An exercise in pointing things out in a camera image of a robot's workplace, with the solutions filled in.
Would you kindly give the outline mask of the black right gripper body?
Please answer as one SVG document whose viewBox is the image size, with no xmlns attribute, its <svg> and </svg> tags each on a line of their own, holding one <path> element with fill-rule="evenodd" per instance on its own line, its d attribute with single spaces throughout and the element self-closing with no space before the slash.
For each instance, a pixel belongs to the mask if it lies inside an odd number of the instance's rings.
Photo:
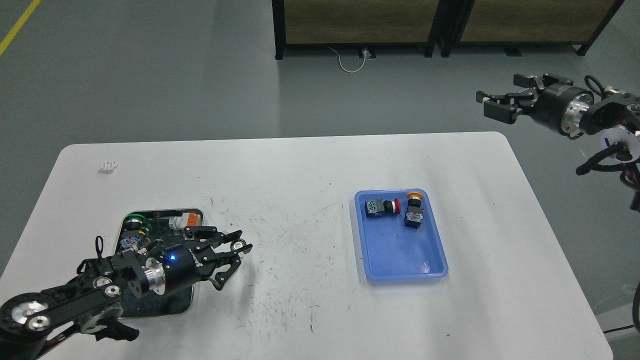
<svg viewBox="0 0 640 360">
<path fill-rule="evenodd" d="M 593 104 L 594 94 L 589 89 L 553 84 L 538 95 L 530 117 L 561 136 L 579 138 L 585 134 L 580 127 L 583 115 Z"/>
</svg>

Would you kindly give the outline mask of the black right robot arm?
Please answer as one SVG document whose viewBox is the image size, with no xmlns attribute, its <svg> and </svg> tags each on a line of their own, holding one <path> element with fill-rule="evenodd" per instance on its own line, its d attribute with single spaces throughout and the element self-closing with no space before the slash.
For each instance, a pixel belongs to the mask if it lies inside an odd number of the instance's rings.
<svg viewBox="0 0 640 360">
<path fill-rule="evenodd" d="M 599 152 L 576 168 L 576 175 L 617 173 L 620 182 L 633 191 L 630 209 L 639 211 L 639 130 L 640 100 L 637 95 L 603 86 L 586 75 L 585 87 L 553 73 L 540 76 L 515 74 L 513 84 L 519 92 L 492 95 L 477 91 L 483 115 L 513 125 L 518 116 L 530 117 L 560 136 L 576 140 L 600 134 Z"/>
</svg>

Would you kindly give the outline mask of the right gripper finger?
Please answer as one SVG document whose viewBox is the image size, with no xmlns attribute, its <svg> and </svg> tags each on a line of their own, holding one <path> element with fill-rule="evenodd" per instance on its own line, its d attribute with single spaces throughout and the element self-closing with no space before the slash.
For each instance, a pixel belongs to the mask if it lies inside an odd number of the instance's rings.
<svg viewBox="0 0 640 360">
<path fill-rule="evenodd" d="M 521 92 L 509 92 L 505 95 L 490 95 L 484 91 L 476 91 L 476 102 L 482 104 L 483 116 L 513 125 L 525 109 L 533 107 L 537 94 L 532 89 Z"/>
<path fill-rule="evenodd" d="M 513 75 L 513 84 L 520 88 L 531 88 L 541 92 L 552 85 L 574 86 L 574 80 L 553 73 L 544 73 L 540 76 L 516 73 Z"/>
</svg>

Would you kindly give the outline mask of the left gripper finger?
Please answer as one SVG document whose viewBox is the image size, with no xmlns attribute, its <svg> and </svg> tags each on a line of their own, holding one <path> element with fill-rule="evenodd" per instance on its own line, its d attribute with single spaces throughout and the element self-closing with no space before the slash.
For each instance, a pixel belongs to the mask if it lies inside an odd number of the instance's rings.
<svg viewBox="0 0 640 360">
<path fill-rule="evenodd" d="M 224 233 L 213 226 L 187 227 L 183 230 L 184 246 L 199 254 L 208 249 L 216 249 L 220 245 L 233 243 L 242 239 L 242 230 Z"/>
<path fill-rule="evenodd" d="M 249 254 L 253 244 L 247 243 L 238 251 L 216 252 L 215 249 L 203 251 L 199 256 L 199 280 L 210 282 L 217 291 L 221 291 L 242 264 L 243 256 Z"/>
</svg>

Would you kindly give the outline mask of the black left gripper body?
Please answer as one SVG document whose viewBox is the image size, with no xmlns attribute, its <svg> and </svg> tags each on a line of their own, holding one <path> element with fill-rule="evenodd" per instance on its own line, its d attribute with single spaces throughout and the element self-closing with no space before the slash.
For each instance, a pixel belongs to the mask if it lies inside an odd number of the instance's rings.
<svg viewBox="0 0 640 360">
<path fill-rule="evenodd" d="M 166 247 L 133 246 L 136 255 L 134 274 L 129 280 L 129 289 L 137 298 L 153 292 L 158 296 L 169 296 L 182 289 L 205 281 L 204 260 L 199 257 L 203 244 L 180 243 Z"/>
</svg>

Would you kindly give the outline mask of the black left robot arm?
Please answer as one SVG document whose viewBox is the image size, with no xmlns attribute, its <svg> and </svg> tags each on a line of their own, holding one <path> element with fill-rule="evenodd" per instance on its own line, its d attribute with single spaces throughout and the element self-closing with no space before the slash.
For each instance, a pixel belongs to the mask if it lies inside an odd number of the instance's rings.
<svg viewBox="0 0 640 360">
<path fill-rule="evenodd" d="M 220 291 L 253 249 L 241 230 L 226 234 L 204 226 L 182 233 L 178 244 L 156 239 L 110 256 L 103 256 L 103 239 L 96 237 L 96 258 L 83 260 L 66 284 L 3 303 L 1 358 L 36 360 L 76 334 L 135 341 L 140 331 L 120 321 L 123 295 L 170 296 L 201 281 Z"/>
</svg>

